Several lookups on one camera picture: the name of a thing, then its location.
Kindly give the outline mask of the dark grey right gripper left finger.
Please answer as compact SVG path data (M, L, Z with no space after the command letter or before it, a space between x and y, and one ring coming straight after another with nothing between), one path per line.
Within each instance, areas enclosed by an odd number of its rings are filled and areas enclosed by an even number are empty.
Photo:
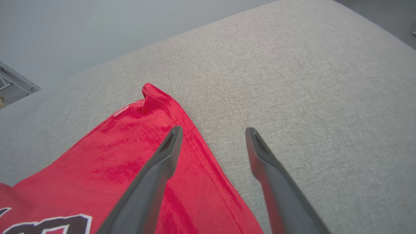
M153 234L165 186L176 171L183 129L174 126L98 229L98 234Z

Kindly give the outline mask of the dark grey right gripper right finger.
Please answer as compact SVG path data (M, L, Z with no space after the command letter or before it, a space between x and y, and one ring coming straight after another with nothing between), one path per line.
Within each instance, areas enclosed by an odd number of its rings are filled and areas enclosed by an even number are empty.
M274 234L330 233L259 132L253 127L248 127L245 138L251 172L262 186L272 232Z

